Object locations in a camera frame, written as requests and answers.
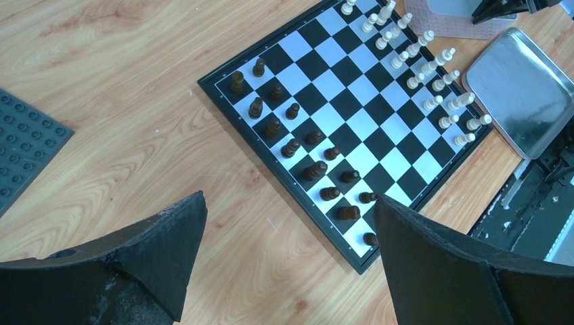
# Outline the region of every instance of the metal tray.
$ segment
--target metal tray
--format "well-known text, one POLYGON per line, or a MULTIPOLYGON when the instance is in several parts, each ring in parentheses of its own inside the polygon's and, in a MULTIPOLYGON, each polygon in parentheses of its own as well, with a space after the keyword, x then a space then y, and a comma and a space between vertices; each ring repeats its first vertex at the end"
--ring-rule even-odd
POLYGON ((574 116, 574 83, 515 27, 477 58, 462 84, 525 159, 538 158, 574 116))

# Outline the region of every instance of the dark wooden chess piece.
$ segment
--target dark wooden chess piece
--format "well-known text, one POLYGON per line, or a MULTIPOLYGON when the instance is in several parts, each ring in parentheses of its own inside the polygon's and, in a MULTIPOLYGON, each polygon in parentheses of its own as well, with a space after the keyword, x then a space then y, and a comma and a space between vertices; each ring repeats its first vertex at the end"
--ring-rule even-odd
POLYGON ((285 116, 287 116, 287 118, 289 118, 290 120, 294 120, 297 117, 297 115, 299 114, 299 108, 301 108, 299 106, 299 104, 293 103, 291 105, 291 107, 287 108, 287 112, 285 112, 285 116))
POLYGON ((291 158, 299 147, 301 147, 299 141, 291 139, 285 146, 283 146, 283 148, 281 148, 281 155, 285 158, 291 158))
POLYGON ((243 73, 241 71, 235 71, 231 75, 231 91, 234 93, 240 93, 243 91, 243 73))
POLYGON ((321 177, 322 175, 325 175, 325 173, 327 173, 327 163, 319 160, 311 166, 307 167, 303 171, 303 176, 309 181, 312 181, 318 177, 321 177))
POLYGON ((340 190, 338 188, 324 188, 319 191, 319 196, 325 201, 334 200, 340 195, 340 190))
POLYGON ((329 148, 323 153, 327 160, 335 160, 339 154, 340 150, 338 147, 329 148))
POLYGON ((255 66, 253 67, 253 75, 256 77, 262 77, 265 74, 265 60, 263 58, 257 59, 255 66))
POLYGON ((339 217, 344 220, 358 220, 361 217, 361 211, 356 205, 339 208, 337 212, 339 217))
POLYGON ((249 106, 249 117, 257 120, 261 117, 261 112, 263 111, 263 100, 261 97, 255 98, 251 106, 249 106))

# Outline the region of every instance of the wooden table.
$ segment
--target wooden table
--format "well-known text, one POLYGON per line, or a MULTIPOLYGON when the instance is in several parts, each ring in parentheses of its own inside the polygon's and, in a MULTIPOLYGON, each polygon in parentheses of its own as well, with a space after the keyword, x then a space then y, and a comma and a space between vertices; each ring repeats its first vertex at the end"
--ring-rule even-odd
MULTIPOLYGON (((317 0, 192 3, 0 4, 0 87, 76 131, 0 219, 0 261, 44 258, 204 190, 184 324, 396 322, 382 263, 358 276, 196 82, 317 0)), ((574 23, 559 6, 515 26, 574 76, 574 23)), ((446 68, 466 70, 488 43, 437 38, 430 50, 456 47, 446 68)), ((423 213, 467 232, 518 162, 491 133, 423 213)))

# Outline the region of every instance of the white pawn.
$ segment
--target white pawn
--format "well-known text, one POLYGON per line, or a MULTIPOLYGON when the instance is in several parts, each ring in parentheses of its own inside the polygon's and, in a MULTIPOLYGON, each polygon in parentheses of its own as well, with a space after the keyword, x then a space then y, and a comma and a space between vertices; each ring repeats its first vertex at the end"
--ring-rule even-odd
POLYGON ((384 25, 385 22, 393 15, 393 10, 395 10, 396 2, 390 0, 386 6, 380 9, 380 12, 377 16, 376 24, 379 26, 384 25))
POLYGON ((375 42, 375 46, 377 47, 377 49, 385 49, 385 47, 387 47, 387 44, 389 43, 389 41, 391 40, 391 32, 385 32, 381 38, 377 39, 377 42, 375 42))
POLYGON ((458 76, 460 76, 459 70, 454 70, 448 74, 445 74, 442 79, 435 80, 433 83, 433 89, 435 91, 442 91, 447 85, 453 83, 458 78, 458 76))
POLYGON ((459 120, 458 115, 451 115, 449 117, 443 117, 439 120, 439 126, 442 129, 448 129, 454 123, 457 123, 459 120))
POLYGON ((429 100, 425 100, 425 101, 422 103, 422 107, 423 107, 425 110, 434 110, 438 105, 440 105, 440 104, 443 103, 443 100, 444 100, 444 99, 443 99, 443 96, 438 95, 438 96, 435 96, 435 97, 433 97, 433 98, 431 98, 431 99, 429 99, 429 100))
POLYGON ((357 0, 347 0, 347 2, 343 3, 343 6, 341 6, 341 13, 345 16, 350 15, 353 13, 353 6, 355 6, 356 3, 357 0))
POLYGON ((412 20, 412 14, 409 12, 406 15, 404 15, 401 19, 399 19, 399 21, 397 22, 396 26, 393 26, 391 28, 391 34, 393 35, 393 38, 396 39, 397 37, 399 37, 399 35, 401 34, 401 31, 405 28, 407 28, 408 24, 411 22, 412 20))
POLYGON ((399 56, 393 58, 391 60, 391 66, 395 69, 398 69, 403 66, 403 63, 409 58, 409 53, 406 51, 402 51, 399 56))
POLYGON ((375 25, 375 22, 377 20, 377 15, 376 14, 371 14, 371 16, 369 16, 369 19, 367 19, 366 22, 363 23, 363 27, 361 28, 365 33, 370 32, 371 30, 373 30, 373 25, 375 25))
POLYGON ((472 118, 468 120, 468 122, 466 122, 466 127, 468 127, 469 130, 474 131, 481 127, 481 125, 488 125, 490 123, 492 123, 492 116, 486 114, 481 118, 472 118))
POLYGON ((418 84, 421 83, 423 80, 424 80, 423 73, 415 74, 414 77, 410 77, 409 80, 407 80, 407 86, 410 89, 416 89, 418 87, 418 84))
POLYGON ((465 135, 457 135, 454 137, 454 144, 462 147, 465 144, 473 142, 476 139, 477 137, 472 133, 467 133, 465 135))

